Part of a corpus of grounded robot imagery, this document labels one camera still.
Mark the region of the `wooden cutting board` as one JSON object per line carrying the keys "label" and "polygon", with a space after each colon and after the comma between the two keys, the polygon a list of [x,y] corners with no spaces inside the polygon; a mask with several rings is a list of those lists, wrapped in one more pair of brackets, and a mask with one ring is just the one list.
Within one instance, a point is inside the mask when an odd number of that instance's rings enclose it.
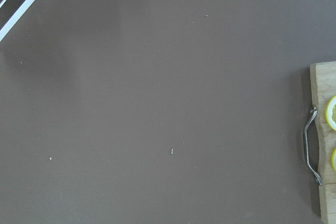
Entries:
{"label": "wooden cutting board", "polygon": [[335,169],[332,166],[335,150],[335,128],[327,123],[327,106],[335,97],[335,62],[310,65],[312,105],[318,110],[315,118],[319,141],[318,172],[323,185],[319,187],[320,213],[323,223],[335,223]]}

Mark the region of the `upper lemon slice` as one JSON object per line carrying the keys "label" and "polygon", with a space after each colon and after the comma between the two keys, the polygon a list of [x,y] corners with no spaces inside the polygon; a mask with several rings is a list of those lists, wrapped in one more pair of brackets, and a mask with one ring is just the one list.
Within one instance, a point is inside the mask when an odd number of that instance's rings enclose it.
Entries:
{"label": "upper lemon slice", "polygon": [[336,97],[333,96],[329,102],[327,103],[326,106],[326,111],[325,111],[325,119],[328,124],[328,126],[336,131],[336,125],[335,125],[335,103],[336,103]]}

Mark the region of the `lemon slice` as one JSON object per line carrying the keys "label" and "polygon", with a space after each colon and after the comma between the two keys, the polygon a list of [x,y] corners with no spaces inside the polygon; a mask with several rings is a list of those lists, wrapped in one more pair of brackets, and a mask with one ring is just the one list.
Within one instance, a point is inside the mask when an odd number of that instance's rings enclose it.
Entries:
{"label": "lemon slice", "polygon": [[336,171],[336,149],[333,150],[331,155],[331,166],[334,171]]}
{"label": "lemon slice", "polygon": [[329,102],[327,103],[326,106],[326,111],[325,111],[325,119],[328,124],[328,126],[336,131],[336,125],[335,125],[335,103],[336,103],[336,97],[333,96]]}

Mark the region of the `lower lemon slice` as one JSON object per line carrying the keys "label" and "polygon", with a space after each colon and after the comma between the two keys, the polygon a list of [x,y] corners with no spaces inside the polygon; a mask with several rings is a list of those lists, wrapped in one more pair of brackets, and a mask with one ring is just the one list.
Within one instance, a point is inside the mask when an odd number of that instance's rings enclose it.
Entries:
{"label": "lower lemon slice", "polygon": [[336,171],[336,149],[333,150],[331,155],[331,166],[334,171]]}

